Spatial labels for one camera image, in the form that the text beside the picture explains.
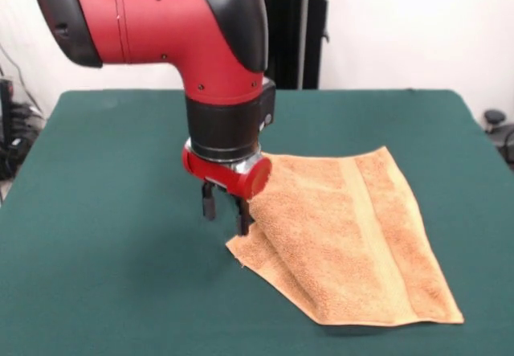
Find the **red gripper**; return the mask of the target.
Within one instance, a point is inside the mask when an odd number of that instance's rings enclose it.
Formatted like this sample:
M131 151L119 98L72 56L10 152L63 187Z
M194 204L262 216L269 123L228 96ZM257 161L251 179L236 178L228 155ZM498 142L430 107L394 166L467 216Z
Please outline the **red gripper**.
M186 171L204 181L202 184L202 213L207 220L216 217L214 184L226 192L237 196L235 204L238 209L236 219L237 235L249 233L253 218L246 199L251 199L262 192L271 174L271 160L261 154L260 149L248 158L237 162L214 162L200 158L192 150L188 139L182 150L182 163Z

